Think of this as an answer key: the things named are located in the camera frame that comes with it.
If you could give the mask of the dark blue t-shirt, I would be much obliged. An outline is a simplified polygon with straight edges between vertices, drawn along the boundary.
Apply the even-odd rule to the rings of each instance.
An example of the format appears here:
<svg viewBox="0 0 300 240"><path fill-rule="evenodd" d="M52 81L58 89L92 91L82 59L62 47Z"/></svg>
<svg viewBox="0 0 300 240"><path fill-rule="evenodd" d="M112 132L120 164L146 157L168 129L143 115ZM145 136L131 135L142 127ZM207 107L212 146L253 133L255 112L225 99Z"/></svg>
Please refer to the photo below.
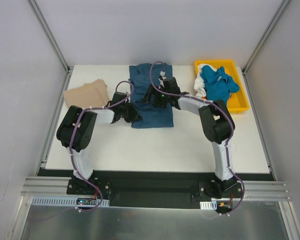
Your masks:
<svg viewBox="0 0 300 240"><path fill-rule="evenodd" d="M150 71L151 67L152 65L149 63L129 66L129 79L134 86L130 99L136 111L142 117L142 120L133 122L131 127L134 129L172 128L174 126L173 110L169 104L162 108L155 107L154 96L151 96L150 103L142 101L151 83L154 83L156 86L160 84L159 75L161 71L164 71L167 77L173 75L172 66L156 64Z"/></svg>

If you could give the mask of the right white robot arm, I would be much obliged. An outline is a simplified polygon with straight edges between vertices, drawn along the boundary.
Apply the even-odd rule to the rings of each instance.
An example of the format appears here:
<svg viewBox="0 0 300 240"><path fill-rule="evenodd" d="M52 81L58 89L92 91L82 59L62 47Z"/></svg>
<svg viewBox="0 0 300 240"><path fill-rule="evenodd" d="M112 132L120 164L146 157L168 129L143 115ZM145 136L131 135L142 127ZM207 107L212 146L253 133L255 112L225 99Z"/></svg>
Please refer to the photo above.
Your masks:
<svg viewBox="0 0 300 240"><path fill-rule="evenodd" d="M237 184L238 178L232 169L231 139L235 130L234 121L223 100L199 99L188 92L181 92L174 77L159 76L159 85L150 78L150 86L143 102L154 100L154 106L164 108L169 104L178 110L188 111L200 117L203 133L212 143L215 159L214 180L204 187L209 197L221 199L228 196Z"/></svg>

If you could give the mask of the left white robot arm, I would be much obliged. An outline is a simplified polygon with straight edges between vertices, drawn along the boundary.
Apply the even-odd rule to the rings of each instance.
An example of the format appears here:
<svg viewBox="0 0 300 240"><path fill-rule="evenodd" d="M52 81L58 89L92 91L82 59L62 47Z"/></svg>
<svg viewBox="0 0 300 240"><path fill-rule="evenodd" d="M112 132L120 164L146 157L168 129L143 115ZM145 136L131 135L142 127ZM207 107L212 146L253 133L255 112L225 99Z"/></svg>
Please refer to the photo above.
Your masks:
<svg viewBox="0 0 300 240"><path fill-rule="evenodd" d="M127 123L139 122L141 115L137 112L128 95L115 92L112 100L102 107L83 109L70 106L56 132L56 138L66 148L73 166L73 175L80 179L78 188L89 195L95 190L95 181L90 179L93 167L89 159L89 144L96 125L113 124L120 119Z"/></svg>

